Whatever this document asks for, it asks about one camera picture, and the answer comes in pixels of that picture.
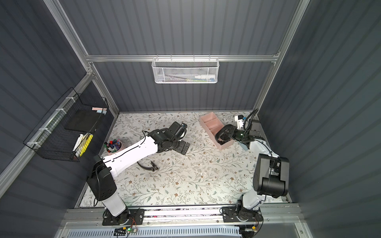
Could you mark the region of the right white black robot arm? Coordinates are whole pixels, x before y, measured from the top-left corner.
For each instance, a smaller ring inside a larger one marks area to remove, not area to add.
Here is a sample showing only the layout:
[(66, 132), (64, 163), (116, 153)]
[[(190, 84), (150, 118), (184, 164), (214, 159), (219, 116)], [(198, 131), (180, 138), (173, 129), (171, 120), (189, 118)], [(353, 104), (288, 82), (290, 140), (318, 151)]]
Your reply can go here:
[(258, 211), (267, 197), (278, 198), (288, 193), (289, 161), (273, 152), (261, 136), (254, 135), (254, 109), (244, 120), (243, 128), (232, 126), (229, 137), (257, 155), (253, 177), (253, 188), (243, 194), (237, 201), (236, 214)]

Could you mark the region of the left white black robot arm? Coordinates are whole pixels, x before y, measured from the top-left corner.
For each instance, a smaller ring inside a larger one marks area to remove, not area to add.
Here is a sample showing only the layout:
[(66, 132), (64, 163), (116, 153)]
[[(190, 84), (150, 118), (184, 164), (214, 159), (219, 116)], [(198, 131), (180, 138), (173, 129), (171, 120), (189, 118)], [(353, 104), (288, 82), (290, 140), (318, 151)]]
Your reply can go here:
[(102, 202), (114, 217), (127, 213), (129, 210), (117, 192), (114, 179), (128, 167), (153, 154), (173, 150), (185, 155), (190, 146), (183, 141), (186, 132), (185, 123), (173, 122), (169, 128), (143, 131), (142, 140), (112, 155), (95, 156), (95, 164), (87, 177), (95, 199)]

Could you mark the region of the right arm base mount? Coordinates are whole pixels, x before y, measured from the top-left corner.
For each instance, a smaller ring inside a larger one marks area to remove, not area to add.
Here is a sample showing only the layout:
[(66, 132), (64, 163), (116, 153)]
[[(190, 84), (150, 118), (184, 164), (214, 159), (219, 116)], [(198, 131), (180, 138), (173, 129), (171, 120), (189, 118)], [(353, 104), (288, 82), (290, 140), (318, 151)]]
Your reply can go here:
[(238, 209), (236, 206), (224, 206), (220, 208), (223, 221), (225, 223), (234, 222), (262, 222), (263, 216), (259, 211), (248, 210), (245, 208)]

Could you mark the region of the long black leather belt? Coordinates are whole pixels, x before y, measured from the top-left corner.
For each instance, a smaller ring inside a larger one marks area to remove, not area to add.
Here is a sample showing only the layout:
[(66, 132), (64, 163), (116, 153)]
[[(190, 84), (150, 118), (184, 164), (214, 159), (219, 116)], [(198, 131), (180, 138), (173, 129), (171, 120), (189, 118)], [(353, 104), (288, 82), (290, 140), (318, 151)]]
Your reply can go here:
[(234, 132), (237, 128), (234, 125), (225, 125), (215, 135), (215, 140), (218, 144), (223, 145), (233, 139)]

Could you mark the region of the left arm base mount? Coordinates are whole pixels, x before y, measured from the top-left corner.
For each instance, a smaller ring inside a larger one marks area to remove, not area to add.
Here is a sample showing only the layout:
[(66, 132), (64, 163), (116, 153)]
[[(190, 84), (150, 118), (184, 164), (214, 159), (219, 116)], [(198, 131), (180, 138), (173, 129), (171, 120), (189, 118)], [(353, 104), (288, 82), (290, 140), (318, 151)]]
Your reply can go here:
[(141, 225), (143, 223), (145, 210), (142, 208), (138, 209), (127, 209), (118, 216), (113, 216), (111, 212), (106, 209), (103, 213), (103, 226), (133, 226)]

